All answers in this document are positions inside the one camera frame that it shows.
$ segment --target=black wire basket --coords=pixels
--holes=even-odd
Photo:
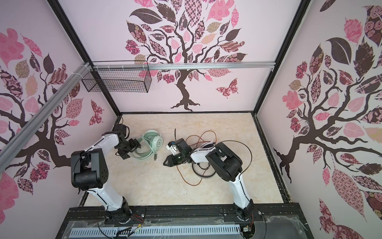
[[[147,61],[134,62],[134,66],[99,65],[82,78],[82,83],[88,92],[149,92],[151,75]]]

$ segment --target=butterfly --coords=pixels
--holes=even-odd
[[[218,87],[218,88],[216,88],[216,90],[221,92],[221,93],[223,93],[223,96],[227,97],[227,99],[228,99],[228,96],[231,93],[237,93],[238,92],[238,88],[236,87],[237,84],[238,84],[238,81],[237,81],[237,78],[236,78],[236,79],[234,79],[230,83],[230,86],[228,88],[226,88],[226,87]]]
[[[94,115],[90,118],[89,125],[94,125],[95,123],[99,124],[102,122],[102,117],[100,115],[104,110],[100,106],[97,106],[97,104],[93,100],[91,100],[91,104],[94,111]]]

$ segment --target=aluminum rail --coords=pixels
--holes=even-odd
[[[26,123],[18,134],[2,149],[0,154],[0,173],[11,163],[20,150],[37,132],[45,120],[64,100],[65,96],[89,72],[89,63],[83,63],[77,70],[58,88],[57,92],[39,109],[39,111]]]

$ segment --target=wall mural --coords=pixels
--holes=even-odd
[[[240,31],[234,29],[239,20],[234,0],[184,0],[183,12],[180,11],[182,0],[158,0],[154,1],[155,4],[151,0],[134,1],[145,7],[133,11],[127,21],[128,30],[135,41],[127,40],[125,48],[136,55],[135,64],[142,63],[142,60],[147,60],[149,64],[240,62],[247,55],[237,53],[245,42],[234,42]],[[208,17],[201,19],[205,11],[208,11]],[[144,23],[138,24],[137,18]],[[209,19],[215,21],[206,27],[205,22]],[[156,23],[163,26],[152,29],[152,24]],[[199,81],[203,77],[212,81],[213,77],[221,77],[230,72],[229,69],[209,69],[207,72],[198,69],[150,71],[151,76],[157,76],[158,82],[163,80],[167,84],[175,83],[182,93],[183,98],[171,108],[183,106],[189,111],[192,111],[189,106],[200,104],[190,99],[185,80]],[[238,90],[237,79],[229,87],[219,87],[216,90],[228,98]]]
[[[380,148],[368,148],[365,144],[369,141],[382,143],[382,128],[376,125],[382,123],[382,107],[369,109],[369,104],[382,101],[382,89],[378,89],[382,74],[365,77],[373,65],[373,68],[382,66],[382,7],[365,6],[364,9],[367,13],[364,27],[357,19],[345,19],[347,40],[341,37],[328,39],[331,52],[324,53],[319,45],[308,61],[309,66],[305,61],[297,66],[297,79],[290,83],[290,90],[282,97],[291,110],[286,118],[291,120],[290,128],[295,135],[288,154],[274,150],[281,159],[281,172],[285,168],[292,182],[290,164],[300,145],[308,144],[306,153],[312,155],[313,163],[323,165],[325,184],[331,181],[340,197],[365,218],[364,195],[370,209],[382,220],[382,194],[375,192],[381,191],[382,185],[372,178],[380,173],[382,165],[369,163],[367,157],[360,160],[352,155],[363,151],[382,157]],[[355,73],[331,67],[332,60],[353,67]],[[352,112],[353,116],[341,116],[345,111]],[[369,126],[361,127],[361,122]],[[347,146],[338,148],[337,143],[347,143]],[[328,160],[332,160],[334,167],[327,164]],[[336,168],[339,165],[346,171]],[[355,176],[354,172],[363,175]],[[333,231],[333,238],[362,238],[352,229],[336,225],[327,208],[324,210],[326,214],[323,213],[326,206],[321,200],[320,205],[324,215],[320,221],[325,232]]]
[[[4,63],[0,65],[0,77],[4,83],[0,93],[0,134],[10,135],[8,138],[0,136],[4,144],[15,137],[29,118],[48,101],[48,97],[56,93],[57,86],[68,78],[65,64],[55,69],[49,54],[43,57],[43,52],[31,39],[22,38],[25,45],[18,42],[18,33],[14,29],[8,28],[7,35],[0,33],[0,58]],[[30,54],[22,55],[26,47]],[[10,69],[8,63],[13,60],[21,61],[15,69]],[[84,99],[76,98],[80,86],[78,83],[71,90],[36,132],[38,141],[24,147],[17,154],[16,158],[23,160],[6,168],[18,167],[14,179],[3,172],[0,180],[0,224],[5,219],[3,210],[15,204],[13,199],[18,198],[18,189],[33,195],[33,184],[46,179],[49,171],[55,167],[70,166],[70,158],[59,155],[57,147],[65,145],[65,138],[70,137],[64,128],[75,127],[80,123],[76,119]],[[103,110],[93,100],[90,106],[94,115],[89,124],[101,123],[100,114]]]

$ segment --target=beige marble surface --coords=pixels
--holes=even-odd
[[[201,135],[207,130],[217,134],[217,141],[237,140],[251,149],[253,160],[243,174],[246,189],[254,203],[282,203],[256,126],[250,113],[216,113],[216,114],[131,114],[123,116],[124,124],[130,127],[130,137],[137,138],[149,129],[162,134],[166,145],[176,138],[186,139],[190,135]],[[203,136],[204,140],[215,140],[211,132]],[[198,140],[191,137],[187,143]],[[250,162],[248,149],[236,142],[225,143],[243,161],[243,169]],[[190,204],[231,204],[233,196],[228,182],[217,174],[210,179],[203,179],[198,186],[186,184],[176,167],[163,166],[170,152],[165,145],[158,151],[158,158],[122,160],[115,156],[117,150],[111,150],[106,158],[109,169],[108,183],[124,196],[129,205],[190,205]],[[183,177],[191,184],[197,184],[200,178],[194,174],[190,164],[179,166]],[[212,167],[206,175],[213,172]],[[89,195],[85,206],[99,206],[99,201]]]

